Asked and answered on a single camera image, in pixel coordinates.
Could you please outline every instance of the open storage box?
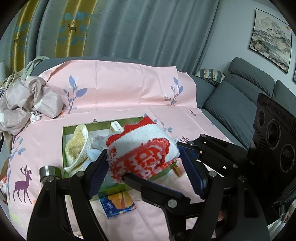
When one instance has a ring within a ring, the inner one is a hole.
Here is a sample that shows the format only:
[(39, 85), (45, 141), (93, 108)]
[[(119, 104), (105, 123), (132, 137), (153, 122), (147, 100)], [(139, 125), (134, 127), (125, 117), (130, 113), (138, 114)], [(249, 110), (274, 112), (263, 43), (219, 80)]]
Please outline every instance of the open storage box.
[[(108, 136), (110, 134), (111, 122), (113, 122), (113, 121), (117, 121), (122, 127), (124, 127), (124, 125), (126, 125), (126, 124), (137, 123), (142, 118), (143, 117), (135, 117), (135, 118), (128, 118), (128, 119), (120, 119), (120, 120), (109, 120), (109, 121), (103, 121), (103, 122), (87, 123), (85, 125), (87, 127), (89, 134), (93, 138), (95, 138), (97, 135)], [(63, 127), (63, 139), (62, 139), (63, 170), (62, 170), (62, 173), (64, 175), (64, 178), (70, 177), (69, 174), (67, 172), (65, 172), (65, 169), (64, 169), (67, 166), (65, 147), (66, 147), (67, 142), (72, 138), (76, 127), (77, 127), (77, 125)], [(166, 175), (175, 164), (176, 163), (173, 163), (168, 168), (166, 168), (165, 170), (158, 173), (157, 176), (153, 176), (153, 177), (149, 178), (149, 180), (154, 181), (154, 180)], [(111, 188), (108, 188), (108, 189), (101, 188), (98, 193), (98, 197), (105, 197), (105, 196), (109, 196), (112, 194), (122, 192), (124, 190), (130, 190), (130, 189), (131, 188), (125, 184), (114, 183), (114, 186)]]

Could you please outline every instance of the gray sofa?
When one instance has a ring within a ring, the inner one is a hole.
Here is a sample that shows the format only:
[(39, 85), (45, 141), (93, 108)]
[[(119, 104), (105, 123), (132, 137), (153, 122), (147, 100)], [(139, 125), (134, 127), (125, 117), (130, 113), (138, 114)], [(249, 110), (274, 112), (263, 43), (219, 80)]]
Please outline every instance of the gray sofa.
[[(111, 57), (51, 58), (39, 63), (32, 75), (38, 76), (43, 71), (72, 59), (98, 59), (148, 65), (138, 60)], [(275, 85), (271, 76), (241, 58), (233, 59), (229, 73), (217, 87), (199, 77), (193, 75), (190, 77), (197, 86), (197, 106), (203, 114), (234, 144), (248, 149), (254, 134), (253, 123), (258, 94), (274, 96), (288, 110), (296, 106), (296, 100), (281, 81), (278, 80)]]

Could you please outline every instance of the camera lens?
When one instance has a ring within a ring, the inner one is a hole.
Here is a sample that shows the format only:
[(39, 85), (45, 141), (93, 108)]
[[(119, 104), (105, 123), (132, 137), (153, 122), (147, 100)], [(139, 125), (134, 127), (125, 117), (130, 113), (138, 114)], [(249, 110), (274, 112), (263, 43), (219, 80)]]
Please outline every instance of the camera lens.
[(264, 115), (264, 112), (263, 110), (260, 110), (258, 112), (258, 124), (259, 124), (259, 127), (262, 127), (264, 125), (264, 122), (265, 122), (265, 115)]
[(275, 146), (279, 140), (279, 127), (275, 122), (271, 122), (268, 126), (267, 140), (271, 146)]
[(283, 172), (288, 172), (294, 165), (295, 161), (295, 149), (292, 145), (287, 144), (281, 151), (280, 155), (281, 169)]

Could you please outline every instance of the metal lid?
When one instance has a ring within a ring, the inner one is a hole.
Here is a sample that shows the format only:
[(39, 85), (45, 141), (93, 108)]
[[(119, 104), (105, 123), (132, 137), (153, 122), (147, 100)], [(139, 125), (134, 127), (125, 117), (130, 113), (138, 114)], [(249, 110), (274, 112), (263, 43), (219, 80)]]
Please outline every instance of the metal lid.
[(39, 169), (40, 181), (47, 176), (62, 178), (61, 169), (54, 166), (44, 166)]

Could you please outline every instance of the pink sheet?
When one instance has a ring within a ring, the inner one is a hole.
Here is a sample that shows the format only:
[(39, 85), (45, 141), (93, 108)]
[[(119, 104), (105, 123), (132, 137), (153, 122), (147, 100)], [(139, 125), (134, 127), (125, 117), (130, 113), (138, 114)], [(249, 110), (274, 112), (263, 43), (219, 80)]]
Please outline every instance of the pink sheet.
[[(41, 190), (39, 169), (45, 165), (62, 168), (63, 126), (148, 115), (172, 137), (180, 141), (207, 134), (229, 141), (197, 108), (194, 81), (175, 67), (74, 60), (55, 66), (40, 75), (60, 93), (65, 110), (56, 119), (42, 117), (15, 137), (8, 170), (8, 206), (12, 223), (25, 238), (34, 202)], [(27, 180), (24, 168), (31, 170)], [(15, 182), (23, 181), (21, 187)], [(170, 172), (157, 180), (161, 185), (183, 192), (200, 202), (187, 176)], [(108, 220), (99, 201), (91, 202), (110, 241), (169, 240), (162, 210), (130, 191), (136, 210)], [(75, 235), (79, 235), (68, 197), (67, 207)], [(188, 222), (192, 227), (195, 220)]]

